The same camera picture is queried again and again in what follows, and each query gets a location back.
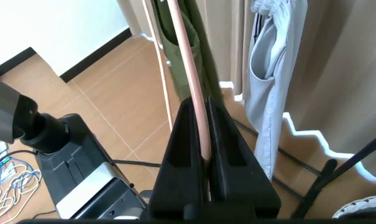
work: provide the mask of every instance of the tiled floor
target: tiled floor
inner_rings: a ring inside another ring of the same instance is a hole
[[[170,77],[167,78],[175,116],[179,100],[173,91]],[[113,159],[161,162],[170,130],[154,46],[146,39],[136,37],[125,41],[67,84],[38,55],[2,76],[1,80],[33,98],[39,104],[40,112],[51,113],[56,117],[68,113],[80,114]],[[231,90],[223,92],[231,116],[249,126],[244,107],[232,100]],[[245,131],[242,131],[242,135],[254,150],[256,139]],[[287,122],[283,123],[280,145],[318,169],[328,159],[315,137],[292,136]],[[26,148],[19,142],[11,146],[11,150]],[[35,159],[29,154],[16,157],[37,167]],[[138,191],[153,188],[157,168],[129,165],[120,165],[120,168],[135,183]],[[314,180],[311,174],[283,156],[278,157],[275,175],[303,195]],[[346,175],[349,175],[349,179],[341,178],[338,185],[332,184],[325,189],[307,217],[327,218],[350,200],[376,194],[376,185],[370,185],[354,170]],[[345,194],[337,190],[341,187],[350,189],[352,180],[362,187],[359,191],[348,190],[349,194]],[[279,186],[274,186],[282,199],[279,217],[287,218],[299,201]],[[1,217],[0,223],[13,217],[19,206]],[[14,223],[53,209],[45,183],[42,182]],[[42,218],[55,217],[57,214],[53,213]]]

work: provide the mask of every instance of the pink rod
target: pink rod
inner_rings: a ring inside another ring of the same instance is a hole
[[[150,19],[150,16],[149,16],[149,10],[148,10],[148,5],[146,3],[146,0],[142,0],[142,4],[144,5],[146,18],[147,18],[148,23],[149,23],[150,33],[152,34],[154,44],[155,44],[158,65],[160,67],[160,76],[162,77],[165,107],[166,107],[166,110],[167,110],[167,117],[168,117],[168,125],[170,126],[170,131],[172,131],[172,129],[173,129],[173,116],[172,116],[172,113],[171,113],[170,99],[168,97],[167,83],[165,81],[162,55],[160,54],[160,47],[158,46],[158,41],[157,41],[157,37],[156,37],[156,34],[155,34],[155,29],[153,27],[152,20]]]
[[[193,107],[198,122],[199,140],[201,157],[207,164],[211,157],[209,126],[204,106],[203,93],[201,92],[198,72],[196,71],[195,61],[193,60],[190,49],[188,36],[182,21],[180,8],[177,0],[167,0],[170,9],[171,18],[177,35],[178,45],[180,46],[183,65],[185,67],[186,76],[188,77],[189,89],[192,95]]]

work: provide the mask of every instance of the curtain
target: curtain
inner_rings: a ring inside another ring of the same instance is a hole
[[[124,14],[133,34],[150,36],[141,1],[118,2],[123,12],[130,10]],[[196,2],[219,81],[232,83],[241,96],[247,91],[251,0]],[[285,111],[298,131],[320,130],[336,152],[356,153],[376,137],[376,1],[308,0]],[[376,152],[364,167],[376,176]]]

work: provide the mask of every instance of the black cable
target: black cable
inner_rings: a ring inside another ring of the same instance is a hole
[[[13,154],[17,154],[17,153],[22,153],[22,152],[26,152],[26,153],[29,153],[29,154],[32,154],[34,156],[37,155],[38,152],[33,152],[33,151],[30,151],[30,150],[16,150],[16,151],[13,151],[13,152],[10,152],[10,153],[7,153],[5,156],[3,156],[2,158],[0,158],[0,162],[2,160],[4,160],[5,158],[13,155]]]
[[[113,160],[117,164],[129,164],[129,165],[138,165],[138,166],[147,166],[147,167],[160,167],[161,164],[156,164],[152,162],[141,162],[141,161],[123,161],[119,159]]]
[[[52,211],[49,211],[49,212],[43,212],[43,213],[37,213],[37,214],[35,214],[35,215],[33,216],[32,219],[35,219],[35,218],[37,218],[37,217],[39,217],[39,216],[41,216],[41,215],[48,215],[48,214],[51,214],[51,213],[54,213],[54,212],[56,212],[56,210],[52,210]]]

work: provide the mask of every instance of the baseboard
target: baseboard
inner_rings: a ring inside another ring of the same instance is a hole
[[[9,72],[11,69],[18,66],[20,63],[26,61],[31,56],[35,55],[36,51],[33,48],[29,47],[28,49],[22,51],[21,53],[17,54],[15,57],[9,59],[8,61],[2,63],[0,65],[0,76]]]
[[[111,50],[115,49],[118,45],[123,43],[129,37],[131,37],[130,28],[126,29],[125,31],[121,32],[119,35],[115,36],[111,39],[108,43],[104,44],[98,50],[95,50],[92,54],[84,58],[81,62],[77,63],[75,66],[71,67],[71,69],[67,70],[64,74],[60,75],[61,79],[64,82],[69,82],[73,78],[75,78],[78,74],[82,71],[86,70],[96,61],[101,59],[101,57],[105,56]]]

